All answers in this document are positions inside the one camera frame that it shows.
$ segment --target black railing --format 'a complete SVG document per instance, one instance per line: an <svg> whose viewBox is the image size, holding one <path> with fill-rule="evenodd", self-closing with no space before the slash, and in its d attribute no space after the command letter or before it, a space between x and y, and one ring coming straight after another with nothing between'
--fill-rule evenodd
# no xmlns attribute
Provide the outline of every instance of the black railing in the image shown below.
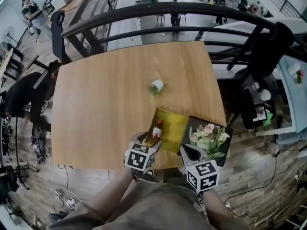
<svg viewBox="0 0 307 230"><path fill-rule="evenodd" d="M301 18L301 14L288 0L271 0L285 17Z"/></svg>
<svg viewBox="0 0 307 230"><path fill-rule="evenodd" d="M245 21L250 24L254 24L255 28L252 33L245 33L241 31L223 29L223 28L212 28L212 27L197 27L197 26L184 26L184 27L159 27L145 30L132 31L122 33L114 36L108 36L97 39L92 34L89 34L91 30L99 26L107 26L114 22L123 21L131 18L138 18L143 16L151 16L157 14L200 14L200 15L212 15L222 16L230 19ZM248 64L248 54L254 40L258 35L265 30L270 32L272 35L275 34L276 25L268 20L261 17L254 16L252 14L222 7L216 5L209 5L203 3L190 3L190 2L159 2L152 4L140 4L121 9L111 10L102 14L95 15L86 20L79 21L73 25L68 26L62 33L63 37L66 37L71 44L80 52L83 57L98 54L104 52L103 45L108 42L119 40L122 38L128 38L138 35L156 34L162 32L211 32L211 33L223 33L228 35L238 35L245 37L244 43L233 43L223 41L205 41L207 46L224 46L228 47L227 50L220 52L209 52L209 56L212 59L213 64L228 64L227 69L231 69L235 64ZM76 35L83 35L88 43L91 45L92 50L89 52L83 44L79 41ZM303 48L307 48L307 45L300 39L295 37L295 41Z"/></svg>

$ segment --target gray floor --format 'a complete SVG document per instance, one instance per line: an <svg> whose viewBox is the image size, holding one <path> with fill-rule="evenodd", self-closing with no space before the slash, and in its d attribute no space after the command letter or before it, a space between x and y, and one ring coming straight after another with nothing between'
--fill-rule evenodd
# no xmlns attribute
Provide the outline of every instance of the gray floor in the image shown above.
<svg viewBox="0 0 307 230"><path fill-rule="evenodd" d="M172 0L158 0L159 2L171 2ZM178 0L179 2L199 2L199 3L208 3L206 1L200 0ZM199 15L199 14L187 14L187 22L185 18L181 16L180 26L208 26L215 27L215 16L209 15ZM228 19L228 23L234 22L235 20ZM156 16L146 16L141 18L141 27L142 30L157 28L157 27L169 27L172 26L170 22L170 14L165 15L165 22L161 24L161 17L159 17L159 22L157 22ZM143 44L152 44L152 43L162 43L162 42L171 42L171 41L194 41L198 32L180 32L179 34L163 33L163 34L148 34L142 36Z"/></svg>

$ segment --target bottle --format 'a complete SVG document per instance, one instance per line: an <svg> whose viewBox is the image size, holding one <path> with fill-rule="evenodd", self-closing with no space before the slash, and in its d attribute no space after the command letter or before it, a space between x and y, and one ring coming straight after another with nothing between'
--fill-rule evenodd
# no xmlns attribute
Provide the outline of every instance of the bottle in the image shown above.
<svg viewBox="0 0 307 230"><path fill-rule="evenodd" d="M162 132L163 132L163 120L159 119L156 126L153 128L153 133L152 133L153 139L155 140L161 139Z"/></svg>

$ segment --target wooden floor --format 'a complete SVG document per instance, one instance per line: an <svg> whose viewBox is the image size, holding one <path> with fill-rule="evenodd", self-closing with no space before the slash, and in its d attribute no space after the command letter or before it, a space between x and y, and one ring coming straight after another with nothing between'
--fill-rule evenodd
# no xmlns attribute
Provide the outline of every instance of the wooden floor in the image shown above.
<svg viewBox="0 0 307 230"><path fill-rule="evenodd" d="M24 64L35 54L39 54L39 60L46 64L56 59L51 53L51 43L44 35L40 42L35 44L34 39L25 34L20 48L23 47ZM68 51L73 60L81 57L73 48L69 49L69 46ZM42 72L42 69L33 65L29 70L25 69L23 75L33 71ZM8 79L4 87L8 88L13 83L14 81ZM52 101L48 107L49 111L47 111L50 121L52 120L51 106ZM226 101L224 106L226 116L229 117L231 107ZM253 132L243 127L240 118L235 121L233 128L234 135L229 154L224 167L220 169L220 182L216 188L223 200L238 193L265 186L270 182L275 168L275 158L270 154L270 148L275 146L272 137L255 137ZM22 126L19 120L17 136L19 154L35 167L35 158L30 147L31 130L31 123ZM287 149L295 150L302 146L302 142L298 142L287 147ZM268 187L228 200L231 203L231 210L237 215L245 216L245 212L248 211L249 216L256 216L245 217L245 221L250 227L255 223L253 229L266 229L271 222L274 223L275 227L278 227L297 209L299 204L306 203L306 191L301 189L299 193L296 193L297 181L294 176L300 169L305 168L305 163L297 160L296 155L296 151L280 153L276 159L275 178ZM11 192L10 196L14 204L20 207L25 219L30 224L32 224L33 215L36 215L44 225L48 225L50 223L48 214L54 212L52 205L58 207L62 205L62 202L55 198L53 191L66 187L67 176L64 169L61 170L57 164L49 163L49 161L36 167L40 169L40 172L28 171L29 178L25 181L30 190L26 191L21 188L17 192ZM68 174L68 188L82 200L87 201L109 183L117 172L68 168ZM59 210L64 211L65 207L55 210L57 212Z"/></svg>

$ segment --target pink flower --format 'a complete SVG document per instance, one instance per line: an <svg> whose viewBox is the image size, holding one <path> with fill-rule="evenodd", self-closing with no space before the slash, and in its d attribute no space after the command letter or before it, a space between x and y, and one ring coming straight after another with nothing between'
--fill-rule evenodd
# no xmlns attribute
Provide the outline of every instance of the pink flower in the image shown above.
<svg viewBox="0 0 307 230"><path fill-rule="evenodd" d="M210 133L212 133L213 129L214 129L214 124L207 124L205 126L204 131L205 131L205 133L210 134Z"/></svg>

